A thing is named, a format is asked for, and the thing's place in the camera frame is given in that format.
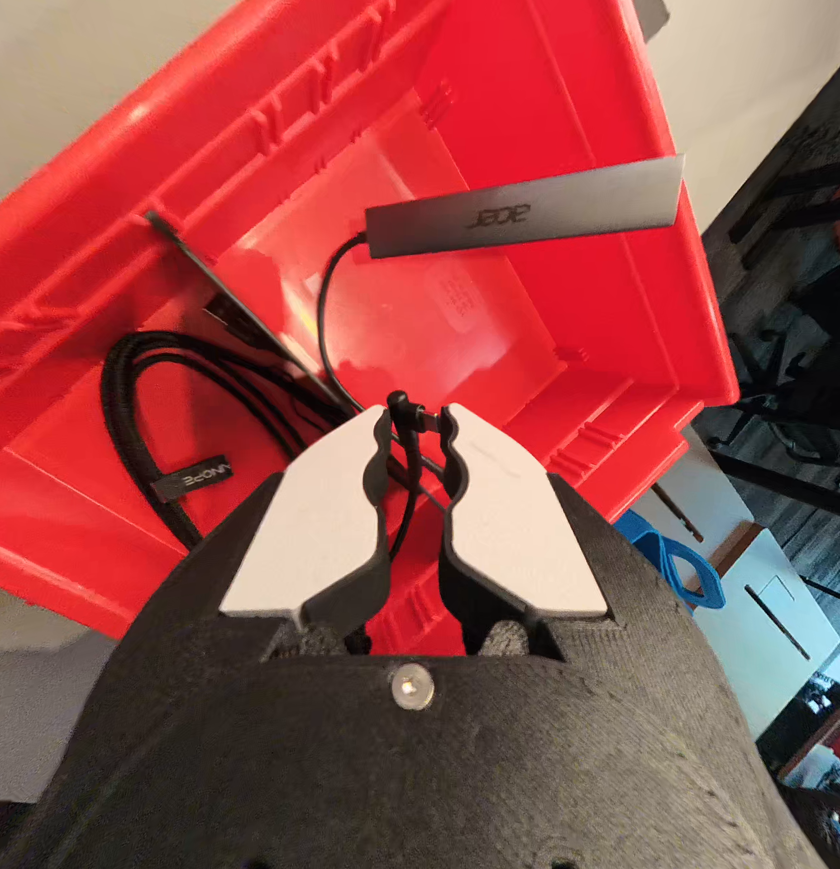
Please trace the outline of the blue felt bag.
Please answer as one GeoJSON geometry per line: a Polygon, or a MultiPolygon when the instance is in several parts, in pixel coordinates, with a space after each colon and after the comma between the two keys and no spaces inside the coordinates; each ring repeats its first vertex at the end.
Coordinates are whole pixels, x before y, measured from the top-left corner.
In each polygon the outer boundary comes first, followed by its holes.
{"type": "Polygon", "coordinates": [[[694,550],[678,540],[665,537],[643,517],[626,512],[614,524],[616,530],[658,571],[675,595],[692,607],[721,610],[727,600],[718,571],[694,550]],[[675,560],[682,560],[695,570],[700,591],[686,588],[675,560]]]}

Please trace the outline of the red storage bin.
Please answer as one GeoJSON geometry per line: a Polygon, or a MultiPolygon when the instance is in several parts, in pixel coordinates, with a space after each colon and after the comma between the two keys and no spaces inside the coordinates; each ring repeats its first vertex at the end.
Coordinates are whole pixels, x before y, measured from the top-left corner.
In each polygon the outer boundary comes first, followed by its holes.
{"type": "MultiPolygon", "coordinates": [[[[320,375],[319,280],[367,208],[674,153],[631,2],[240,3],[0,204],[0,588],[119,638],[186,553],[103,421],[121,338],[287,369],[149,212],[320,375]]],[[[606,520],[737,392],[685,191],[666,229],[356,249],[325,324],[363,404],[461,403],[606,520]]]]}

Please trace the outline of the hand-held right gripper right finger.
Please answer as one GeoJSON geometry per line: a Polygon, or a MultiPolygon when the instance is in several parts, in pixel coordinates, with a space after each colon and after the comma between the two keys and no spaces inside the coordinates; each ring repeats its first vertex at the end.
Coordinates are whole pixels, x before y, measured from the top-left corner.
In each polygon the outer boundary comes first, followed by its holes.
{"type": "Polygon", "coordinates": [[[439,435],[449,505],[438,584],[466,645],[501,621],[533,636],[549,621],[605,619],[609,604],[558,497],[564,481],[462,404],[441,409],[439,435]]]}

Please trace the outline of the black bin divider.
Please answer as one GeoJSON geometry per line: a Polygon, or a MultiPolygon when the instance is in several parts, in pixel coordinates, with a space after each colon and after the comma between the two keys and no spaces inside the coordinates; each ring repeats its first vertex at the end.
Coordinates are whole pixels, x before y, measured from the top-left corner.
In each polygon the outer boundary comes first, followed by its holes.
{"type": "Polygon", "coordinates": [[[276,352],[287,362],[295,366],[300,372],[318,387],[323,395],[337,403],[340,407],[348,412],[360,413],[364,410],[362,406],[356,405],[343,396],[338,397],[337,393],[329,386],[325,385],[324,381],[315,375],[304,364],[298,356],[295,355],[285,344],[277,337],[274,332],[250,310],[226,284],[215,274],[215,272],[183,241],[175,228],[168,223],[165,218],[155,211],[148,211],[144,214],[144,220],[149,223],[154,230],[164,236],[182,255],[184,255],[207,280],[218,290],[219,294],[226,299],[222,302],[221,308],[225,309],[228,318],[225,321],[229,328],[239,327],[239,332],[234,332],[245,344],[256,349],[268,350],[276,352]]]}

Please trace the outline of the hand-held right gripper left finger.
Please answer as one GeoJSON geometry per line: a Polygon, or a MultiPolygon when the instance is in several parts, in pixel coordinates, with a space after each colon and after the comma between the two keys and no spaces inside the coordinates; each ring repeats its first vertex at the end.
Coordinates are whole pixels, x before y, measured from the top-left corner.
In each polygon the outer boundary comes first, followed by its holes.
{"type": "Polygon", "coordinates": [[[222,598],[221,614],[272,616],[351,635],[387,601],[382,501],[391,415],[375,405],[306,449],[275,494],[222,598]]]}

